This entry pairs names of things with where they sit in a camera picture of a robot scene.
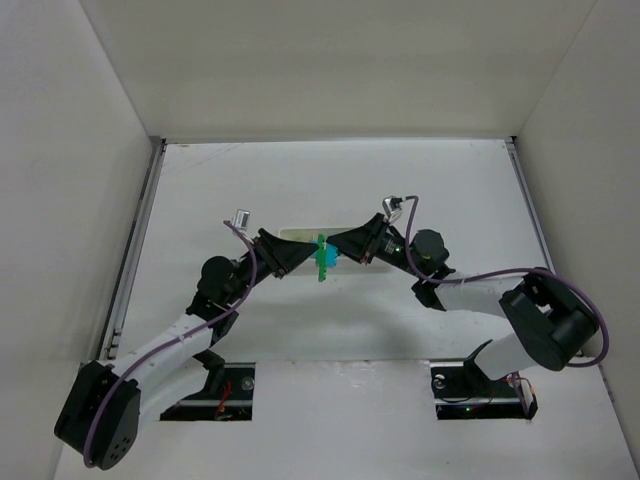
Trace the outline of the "long green lego plate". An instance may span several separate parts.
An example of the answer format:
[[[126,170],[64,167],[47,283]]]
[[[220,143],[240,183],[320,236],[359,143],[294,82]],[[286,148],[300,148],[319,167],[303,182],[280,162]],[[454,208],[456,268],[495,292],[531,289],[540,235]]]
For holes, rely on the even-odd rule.
[[[318,281],[320,283],[326,280],[327,276],[327,244],[323,234],[317,237],[318,250],[316,251],[316,266],[318,268]]]

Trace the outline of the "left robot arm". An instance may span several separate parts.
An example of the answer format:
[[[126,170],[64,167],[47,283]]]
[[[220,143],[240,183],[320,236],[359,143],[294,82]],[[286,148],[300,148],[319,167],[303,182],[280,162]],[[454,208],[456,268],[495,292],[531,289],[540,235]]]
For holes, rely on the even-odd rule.
[[[264,229],[253,239],[238,237],[246,254],[206,260],[190,305],[167,330],[121,358],[93,360],[79,369],[54,434],[81,454],[86,467],[108,470],[121,461],[136,439],[152,389],[187,361],[206,355],[231,329],[257,284],[286,276],[318,249]]]

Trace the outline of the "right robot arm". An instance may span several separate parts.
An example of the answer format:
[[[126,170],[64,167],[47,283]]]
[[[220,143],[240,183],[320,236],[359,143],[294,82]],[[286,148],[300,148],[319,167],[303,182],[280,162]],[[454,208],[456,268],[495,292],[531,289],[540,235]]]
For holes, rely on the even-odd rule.
[[[486,341],[465,360],[469,374],[481,379],[497,380],[531,366],[561,371],[600,329],[596,315],[545,269],[508,278],[464,279],[447,266],[449,252],[433,230],[406,238],[377,214],[327,242],[355,262],[379,259],[414,276],[412,291],[428,309],[507,321],[510,334]]]

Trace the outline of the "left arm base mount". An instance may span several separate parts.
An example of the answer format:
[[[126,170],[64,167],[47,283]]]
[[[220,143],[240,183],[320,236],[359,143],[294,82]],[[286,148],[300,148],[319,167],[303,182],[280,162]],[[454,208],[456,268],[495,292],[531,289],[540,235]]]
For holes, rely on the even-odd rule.
[[[169,422],[244,422],[253,417],[255,363],[227,363],[207,350],[194,356],[207,376],[194,393],[182,398],[159,417]]]

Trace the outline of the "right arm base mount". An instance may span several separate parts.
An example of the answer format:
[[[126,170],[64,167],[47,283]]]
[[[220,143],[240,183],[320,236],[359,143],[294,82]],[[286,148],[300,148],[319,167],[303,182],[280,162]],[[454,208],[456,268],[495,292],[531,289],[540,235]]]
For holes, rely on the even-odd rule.
[[[466,358],[430,363],[438,420],[531,421],[537,414],[537,395],[529,379],[513,372],[491,380],[475,365],[477,355],[489,343],[481,344]]]

